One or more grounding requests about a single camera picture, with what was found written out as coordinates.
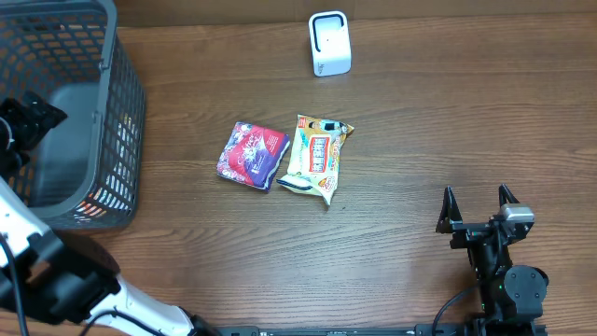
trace gray plastic basket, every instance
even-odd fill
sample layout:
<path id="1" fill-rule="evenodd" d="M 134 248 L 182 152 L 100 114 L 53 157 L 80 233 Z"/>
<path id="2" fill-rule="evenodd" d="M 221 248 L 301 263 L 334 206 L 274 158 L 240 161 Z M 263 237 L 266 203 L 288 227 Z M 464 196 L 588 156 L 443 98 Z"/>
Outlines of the gray plastic basket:
<path id="1" fill-rule="evenodd" d="M 27 90 L 68 119 L 9 185 L 53 228 L 130 223 L 145 92 L 118 41 L 111 1 L 0 2 L 0 101 Z"/>

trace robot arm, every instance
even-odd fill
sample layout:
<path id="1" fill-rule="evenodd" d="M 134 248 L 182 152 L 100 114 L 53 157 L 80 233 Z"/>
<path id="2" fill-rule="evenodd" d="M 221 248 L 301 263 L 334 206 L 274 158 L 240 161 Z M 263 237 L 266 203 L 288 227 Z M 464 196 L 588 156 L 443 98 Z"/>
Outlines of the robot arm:
<path id="1" fill-rule="evenodd" d="M 217 335 L 197 316 L 127 283 L 114 259 L 90 238 L 52 231 L 2 178 L 0 232 L 16 261 L 24 312 L 34 319 L 50 324 L 93 320 L 131 335 Z M 0 267 L 7 267 L 4 253 Z M 16 311 L 13 285 L 0 273 L 0 306 Z"/>
<path id="2" fill-rule="evenodd" d="M 514 266 L 507 249 L 526 238 L 535 224 L 535 214 L 519 203 L 506 185 L 499 188 L 499 202 L 499 212 L 487 223 L 464 224 L 451 188 L 444 192 L 436 231 L 451 233 L 452 249 L 467 250 L 483 309 L 482 314 L 471 316 L 465 327 L 473 335 L 543 334 L 535 319 L 543 314 L 548 276 L 535 267 Z"/>

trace white plastic stand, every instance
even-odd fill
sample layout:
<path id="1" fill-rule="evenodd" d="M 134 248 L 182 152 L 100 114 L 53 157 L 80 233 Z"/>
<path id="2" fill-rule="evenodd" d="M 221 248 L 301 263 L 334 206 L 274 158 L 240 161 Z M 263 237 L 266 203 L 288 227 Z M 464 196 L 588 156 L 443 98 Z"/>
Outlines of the white plastic stand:
<path id="1" fill-rule="evenodd" d="M 336 10 L 313 14 L 309 35 L 316 76 L 339 75 L 351 69 L 351 40 L 344 13 Z"/>

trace wooden table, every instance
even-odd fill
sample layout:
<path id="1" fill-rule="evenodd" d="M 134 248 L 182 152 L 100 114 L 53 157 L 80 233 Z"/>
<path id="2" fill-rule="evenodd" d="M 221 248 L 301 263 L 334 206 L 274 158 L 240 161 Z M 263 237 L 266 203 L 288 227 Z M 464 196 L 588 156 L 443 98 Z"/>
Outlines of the wooden table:
<path id="1" fill-rule="evenodd" d="M 125 277 L 216 325 L 430 323 L 474 281 L 466 252 L 435 233 L 444 187 L 474 222 L 506 182 L 536 213 L 510 251 L 549 274 L 540 322 L 597 333 L 597 15 L 350 24 L 353 69 L 326 78 L 304 23 L 119 32 L 147 91 L 140 208 L 95 236 Z M 292 135 L 298 113 L 356 128 L 330 208 L 215 175 L 235 121 Z M 444 320 L 479 309 L 471 297 Z"/>

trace snack bag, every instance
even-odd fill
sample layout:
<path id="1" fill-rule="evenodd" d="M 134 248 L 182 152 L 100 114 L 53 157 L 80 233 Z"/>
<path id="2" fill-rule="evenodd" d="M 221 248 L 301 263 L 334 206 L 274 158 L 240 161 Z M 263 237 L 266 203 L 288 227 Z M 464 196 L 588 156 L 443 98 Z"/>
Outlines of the snack bag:
<path id="1" fill-rule="evenodd" d="M 217 174 L 269 191 L 289 144 L 284 133 L 237 122 L 217 162 Z"/>
<path id="2" fill-rule="evenodd" d="M 297 193 L 323 196 L 330 205 L 338 187 L 340 149 L 353 130 L 343 122 L 298 115 L 288 174 L 278 183 Z"/>

